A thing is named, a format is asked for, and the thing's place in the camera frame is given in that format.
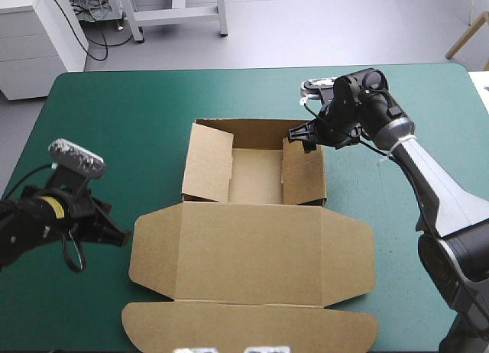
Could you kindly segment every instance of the black cable on floor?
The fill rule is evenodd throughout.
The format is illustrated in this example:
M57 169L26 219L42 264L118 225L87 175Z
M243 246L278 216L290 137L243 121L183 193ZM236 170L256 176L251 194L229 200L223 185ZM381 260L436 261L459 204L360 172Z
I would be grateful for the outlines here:
M102 35L102 39L104 40L104 45L103 46L105 46L105 56L103 58L94 57L91 53L89 53L89 51L83 46L82 41L79 40L78 35L76 34L73 26L71 25L71 22L70 22L68 16L66 15L65 11L63 10L63 8L61 8L60 3L57 0L53 0L53 2L61 10L61 13L63 13L64 18L66 19L66 22L68 22L68 25L70 26L70 29L73 32L73 35L75 36L76 40L78 41L78 44L81 46L81 48L83 49L83 51L85 51L86 54L89 57L91 57L92 59L94 59L94 60L97 60L97 61L104 61L104 60L106 60L108 58L107 40L105 39L105 35L104 35L102 29L100 28L99 24L97 23L97 21L96 21L96 26L100 30L100 34Z

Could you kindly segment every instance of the green tabletop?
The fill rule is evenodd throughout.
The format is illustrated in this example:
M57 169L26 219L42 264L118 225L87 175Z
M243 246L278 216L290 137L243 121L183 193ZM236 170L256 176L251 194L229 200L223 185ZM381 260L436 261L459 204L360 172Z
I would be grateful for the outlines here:
M489 198L489 115L466 70L455 64L378 66L417 124L419 142L467 191ZM144 213L180 201L191 123L196 118L310 118L300 83L359 66L63 74L55 82L15 169L49 163L47 145L66 138L101 155L108 172L92 181L127 230ZM375 232L377 286L336 309L374 314L373 350L436 350L452 323L419 262L419 211L399 168L377 165L362 146L326 148L328 201ZM31 183L43 184L48 173ZM34 249L0 273L0 350L132 350L121 325L131 301L160 301L128 278L131 246L86 245L89 266L67 269L59 244Z

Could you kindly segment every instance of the box flap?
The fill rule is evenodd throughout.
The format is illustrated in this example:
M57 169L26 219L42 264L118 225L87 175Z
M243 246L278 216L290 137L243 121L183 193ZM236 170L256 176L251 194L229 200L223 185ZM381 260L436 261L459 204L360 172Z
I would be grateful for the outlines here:
M198 347L243 353L252 346L288 346L292 353L365 353L378 330L377 320L364 313L198 302L130 303L122 311L122 324L144 353Z
M324 150L304 153L302 142L283 139L283 204L305 204L326 199Z
M182 194L228 201L233 134L192 124Z
M172 298L178 270L182 206L171 206L136 220L129 267L129 277L135 283Z
M373 235L315 206L185 202L138 219L130 277L177 300L324 306L372 289Z
M321 209L321 227L324 305L371 292L375 285L372 228L328 209Z
M322 306L319 209L188 202L175 299Z

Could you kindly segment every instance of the brown cardboard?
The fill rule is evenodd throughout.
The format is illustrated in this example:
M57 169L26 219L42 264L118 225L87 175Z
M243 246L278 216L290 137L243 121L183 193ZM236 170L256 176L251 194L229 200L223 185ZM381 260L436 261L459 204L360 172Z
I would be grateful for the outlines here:
M372 290L373 235L321 207L185 202L136 221L129 275L175 300L328 306Z
M322 205L324 153L289 143L298 120L199 119L183 177L187 201Z
M217 348L243 353L365 353L377 321L323 309L374 287L373 232L318 206L323 151L304 153L304 121L199 119L183 178L184 203L140 217L129 276L175 299L129 303L122 323L141 351Z
M377 320L298 306L239 306L217 303L130 303L122 312L130 340L143 352L217 348L243 353L251 346L288 346L292 353L366 352Z

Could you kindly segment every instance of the wooden chair leg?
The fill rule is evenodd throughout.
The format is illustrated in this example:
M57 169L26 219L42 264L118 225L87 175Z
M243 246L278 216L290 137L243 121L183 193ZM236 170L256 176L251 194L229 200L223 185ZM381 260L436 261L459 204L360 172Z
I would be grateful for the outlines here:
M474 36L475 32L481 28L484 23L489 23L489 11L483 11L475 19L474 23L467 29L467 31L458 39L457 42L452 46L452 48L446 53L445 57L447 59L453 58L453 56L464 46L467 41Z

